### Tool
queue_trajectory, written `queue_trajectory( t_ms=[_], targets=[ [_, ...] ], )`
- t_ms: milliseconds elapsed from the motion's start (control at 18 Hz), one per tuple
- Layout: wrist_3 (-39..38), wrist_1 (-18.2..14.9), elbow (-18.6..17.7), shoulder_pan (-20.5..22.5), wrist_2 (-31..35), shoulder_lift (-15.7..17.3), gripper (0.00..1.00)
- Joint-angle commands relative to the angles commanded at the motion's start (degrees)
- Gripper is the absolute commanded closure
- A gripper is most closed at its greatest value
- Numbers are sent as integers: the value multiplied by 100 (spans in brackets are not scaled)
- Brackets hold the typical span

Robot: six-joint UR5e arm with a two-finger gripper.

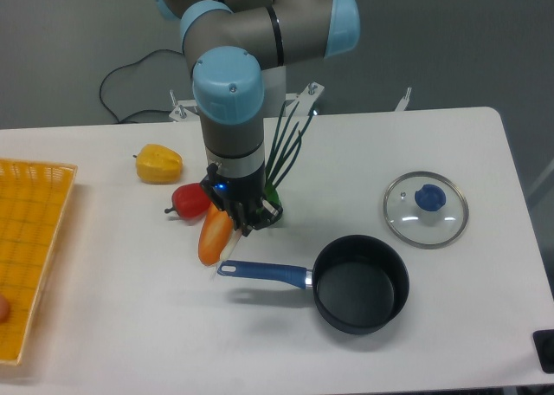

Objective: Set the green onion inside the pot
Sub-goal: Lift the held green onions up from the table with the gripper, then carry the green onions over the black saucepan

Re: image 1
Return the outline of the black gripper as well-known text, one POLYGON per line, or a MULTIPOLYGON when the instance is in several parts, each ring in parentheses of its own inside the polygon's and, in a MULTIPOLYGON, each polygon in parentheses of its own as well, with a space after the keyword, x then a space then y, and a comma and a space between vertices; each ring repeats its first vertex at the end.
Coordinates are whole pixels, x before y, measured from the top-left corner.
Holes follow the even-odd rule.
POLYGON ((216 164, 210 164, 200 185, 216 208, 228 213, 242 236, 248 237, 253 229, 266 229, 281 219, 282 206, 263 199, 264 165, 241 178, 224 177, 218 170, 216 164))

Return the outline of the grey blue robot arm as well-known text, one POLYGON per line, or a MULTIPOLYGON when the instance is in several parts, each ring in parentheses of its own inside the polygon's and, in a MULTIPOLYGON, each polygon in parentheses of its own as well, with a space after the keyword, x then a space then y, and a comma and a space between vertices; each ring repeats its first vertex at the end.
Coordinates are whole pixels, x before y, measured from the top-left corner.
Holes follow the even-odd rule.
POLYGON ((274 224, 264 193, 262 74, 354 49, 356 0, 155 0, 180 24, 208 169, 201 186, 243 235, 274 224))

